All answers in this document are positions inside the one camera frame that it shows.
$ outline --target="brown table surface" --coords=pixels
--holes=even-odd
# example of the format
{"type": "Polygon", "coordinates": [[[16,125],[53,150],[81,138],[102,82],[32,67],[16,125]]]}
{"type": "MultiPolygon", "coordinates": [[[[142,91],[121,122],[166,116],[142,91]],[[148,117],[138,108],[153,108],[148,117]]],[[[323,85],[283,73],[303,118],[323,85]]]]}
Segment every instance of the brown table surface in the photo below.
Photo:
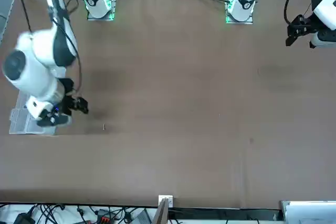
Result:
{"type": "MultiPolygon", "coordinates": [[[[55,137],[9,136],[0,75],[0,200],[278,208],[336,197],[335,49],[285,46],[285,0],[226,25],[212,0],[118,0],[114,22],[72,14],[90,114],[55,137]]],[[[290,19],[310,0],[291,0],[290,19]]],[[[51,26],[26,0],[34,30],[51,26]]],[[[27,30],[15,1],[1,60],[27,30]]],[[[76,76],[77,68],[69,71],[76,76]]]]}

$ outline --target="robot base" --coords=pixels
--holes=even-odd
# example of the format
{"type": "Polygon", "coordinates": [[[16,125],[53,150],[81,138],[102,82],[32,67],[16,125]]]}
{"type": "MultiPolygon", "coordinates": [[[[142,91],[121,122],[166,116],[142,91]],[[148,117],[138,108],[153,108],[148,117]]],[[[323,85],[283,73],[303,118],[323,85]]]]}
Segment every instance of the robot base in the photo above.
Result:
{"type": "Polygon", "coordinates": [[[108,0],[108,5],[111,5],[111,10],[108,11],[105,16],[102,18],[94,18],[91,16],[91,14],[88,12],[87,15],[87,20],[92,21],[92,20],[104,20],[104,21],[113,21],[115,17],[115,11],[116,11],[116,2],[117,0],[108,0]]]}
{"type": "Polygon", "coordinates": [[[246,20],[244,22],[239,22],[239,21],[236,21],[234,18],[232,18],[232,16],[228,12],[228,10],[232,6],[233,0],[229,0],[229,1],[230,1],[230,3],[225,3],[225,23],[227,23],[227,24],[248,24],[248,25],[252,25],[253,24],[252,13],[253,13],[255,3],[253,3],[252,9],[251,9],[251,15],[248,18],[248,20],[246,20]]]}

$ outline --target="table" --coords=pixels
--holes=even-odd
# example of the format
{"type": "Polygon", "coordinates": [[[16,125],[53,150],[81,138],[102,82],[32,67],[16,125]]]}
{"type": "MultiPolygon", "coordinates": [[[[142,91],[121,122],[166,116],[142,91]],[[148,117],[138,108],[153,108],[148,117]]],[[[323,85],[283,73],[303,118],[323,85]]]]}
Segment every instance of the table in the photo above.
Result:
{"type": "MultiPolygon", "coordinates": [[[[25,0],[33,29],[45,0],[25,0]]],[[[72,14],[90,114],[58,136],[9,136],[18,91],[0,76],[0,200],[279,208],[336,196],[336,57],[285,46],[285,0],[226,25],[212,0],[118,0],[112,23],[72,14]]],[[[310,0],[291,0],[289,18],[310,0]]],[[[18,0],[0,56],[26,22],[18,0]]],[[[76,76],[77,68],[68,72],[76,76]]]]}

